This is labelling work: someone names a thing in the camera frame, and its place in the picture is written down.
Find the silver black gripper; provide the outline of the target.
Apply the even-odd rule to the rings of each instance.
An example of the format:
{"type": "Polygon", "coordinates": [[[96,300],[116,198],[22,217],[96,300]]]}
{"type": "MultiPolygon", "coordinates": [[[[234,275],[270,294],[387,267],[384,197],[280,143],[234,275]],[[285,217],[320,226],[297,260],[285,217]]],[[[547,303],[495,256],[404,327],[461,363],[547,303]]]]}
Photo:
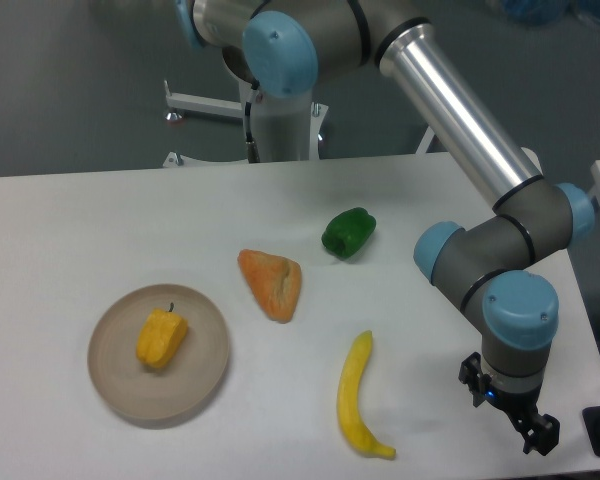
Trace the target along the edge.
{"type": "Polygon", "coordinates": [[[506,414],[523,438],[524,454],[535,451],[548,455],[558,445],[559,420],[549,414],[541,415],[537,409],[544,370],[523,377],[507,375],[473,352],[461,362],[458,380],[471,393],[474,407],[487,401],[506,414]]]}

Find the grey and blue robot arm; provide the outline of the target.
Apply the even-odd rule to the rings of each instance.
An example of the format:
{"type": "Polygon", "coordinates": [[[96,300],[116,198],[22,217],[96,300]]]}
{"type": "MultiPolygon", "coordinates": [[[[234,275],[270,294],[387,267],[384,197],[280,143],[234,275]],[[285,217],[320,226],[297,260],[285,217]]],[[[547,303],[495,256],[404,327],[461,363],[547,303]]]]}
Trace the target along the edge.
{"type": "Polygon", "coordinates": [[[475,405],[507,415],[526,451],[549,453],[560,424],[536,403],[559,301],[529,267],[593,228],[587,194],[544,179],[408,1],[178,1],[175,11],[191,46],[237,50],[260,89],[280,99],[368,62],[400,86],[494,213],[468,230],[436,224],[414,249],[423,275],[481,335],[459,379],[475,405]]]}

